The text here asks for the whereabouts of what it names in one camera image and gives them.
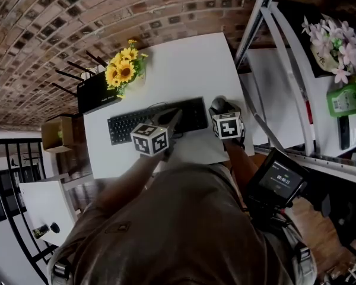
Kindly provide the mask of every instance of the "cardboard box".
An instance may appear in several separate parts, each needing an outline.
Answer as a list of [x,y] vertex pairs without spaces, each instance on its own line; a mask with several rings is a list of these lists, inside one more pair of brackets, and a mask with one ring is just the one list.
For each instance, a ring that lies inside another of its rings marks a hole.
[[70,117],[58,116],[41,126],[43,149],[51,153],[71,150],[74,145],[74,132]]

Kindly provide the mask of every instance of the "green bottle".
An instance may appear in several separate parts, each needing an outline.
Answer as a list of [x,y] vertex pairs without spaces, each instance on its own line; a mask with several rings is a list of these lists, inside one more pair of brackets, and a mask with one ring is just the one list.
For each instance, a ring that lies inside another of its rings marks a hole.
[[328,92],[327,104],[332,117],[356,114],[356,84]]

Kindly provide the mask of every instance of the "computer mouse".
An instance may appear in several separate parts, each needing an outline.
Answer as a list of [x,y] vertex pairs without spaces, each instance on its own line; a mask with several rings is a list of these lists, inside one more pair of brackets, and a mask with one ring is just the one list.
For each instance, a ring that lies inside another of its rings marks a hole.
[[211,104],[211,107],[219,113],[224,111],[225,106],[226,101],[222,97],[216,97]]

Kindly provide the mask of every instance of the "pink flower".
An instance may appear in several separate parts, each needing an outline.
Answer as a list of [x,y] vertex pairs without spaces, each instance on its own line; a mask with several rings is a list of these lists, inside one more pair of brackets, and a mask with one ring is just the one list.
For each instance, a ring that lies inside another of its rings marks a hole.
[[302,33],[306,32],[307,34],[310,34],[310,29],[309,29],[310,25],[309,22],[307,21],[306,16],[303,16],[303,20],[304,22],[302,23],[302,27],[303,27]]
[[322,57],[325,57],[330,54],[331,49],[333,48],[333,44],[330,41],[330,38],[325,35],[326,32],[324,29],[321,31],[314,31],[316,38],[312,41],[313,45],[318,49],[319,54]]
[[340,53],[343,54],[343,62],[345,65],[356,65],[356,47],[352,44],[347,44],[346,47],[339,47]]
[[309,32],[309,36],[310,36],[310,42],[312,42],[314,39],[316,39],[316,27],[313,25],[310,25],[310,32]]
[[326,24],[324,24],[324,25],[322,25],[322,27],[326,31],[328,31],[331,41],[334,41],[336,38],[344,39],[342,29],[339,27],[336,27],[336,25],[334,25],[334,23],[331,20],[328,20],[328,26]]
[[349,27],[349,24],[347,21],[342,22],[342,31],[346,38],[351,38],[355,34],[354,29],[352,27]]
[[338,83],[338,82],[340,82],[340,81],[343,81],[345,84],[348,83],[348,78],[347,78],[347,76],[350,76],[351,73],[350,73],[350,72],[347,72],[347,71],[344,71],[343,69],[344,69],[344,65],[341,64],[341,65],[339,66],[339,68],[337,68],[337,69],[332,69],[332,70],[331,70],[332,73],[336,75],[336,76],[335,76],[335,83]]

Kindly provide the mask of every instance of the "handheld device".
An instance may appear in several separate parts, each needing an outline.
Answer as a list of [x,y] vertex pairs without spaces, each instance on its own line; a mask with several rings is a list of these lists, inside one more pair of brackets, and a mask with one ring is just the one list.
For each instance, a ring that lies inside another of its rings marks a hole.
[[250,211],[274,214],[291,205],[307,185],[308,175],[305,168],[273,149],[248,183],[244,201]]

